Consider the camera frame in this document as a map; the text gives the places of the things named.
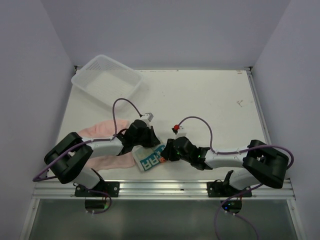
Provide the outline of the colourful rabbit print towel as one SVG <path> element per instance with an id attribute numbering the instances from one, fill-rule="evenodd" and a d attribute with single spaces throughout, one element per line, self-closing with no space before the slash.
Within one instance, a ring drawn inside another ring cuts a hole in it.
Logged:
<path id="1" fill-rule="evenodd" d="M 131 153 L 139 170 L 141 172 L 147 172 L 166 162 L 166 160 L 161 156 L 164 148 L 165 145 L 163 143 L 151 148 L 135 146 Z"/>

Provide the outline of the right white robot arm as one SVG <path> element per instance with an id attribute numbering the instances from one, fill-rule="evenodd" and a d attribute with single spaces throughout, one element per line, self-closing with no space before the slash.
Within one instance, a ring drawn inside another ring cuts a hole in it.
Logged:
<path id="1" fill-rule="evenodd" d="M 183 136 L 168 139 L 160 155 L 166 161 L 183 160 L 200 171 L 232 168 L 222 185 L 223 192 L 232 197 L 246 187 L 259 184 L 281 189 L 290 162 L 281 151 L 280 147 L 260 140 L 251 140 L 246 149 L 213 151 L 209 147 L 197 147 Z"/>

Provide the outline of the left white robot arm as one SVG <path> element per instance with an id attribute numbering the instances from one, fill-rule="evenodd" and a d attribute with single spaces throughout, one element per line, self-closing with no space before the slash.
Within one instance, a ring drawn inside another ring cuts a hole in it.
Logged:
<path id="1" fill-rule="evenodd" d="M 89 159 L 122 156 L 136 146 L 154 148 L 160 143 L 154 128 L 146 120 L 137 119 L 110 138 L 85 140 L 71 132 L 46 154 L 44 162 L 61 184 L 78 184 L 96 197 L 103 193 L 105 181 L 96 170 L 86 167 Z"/>

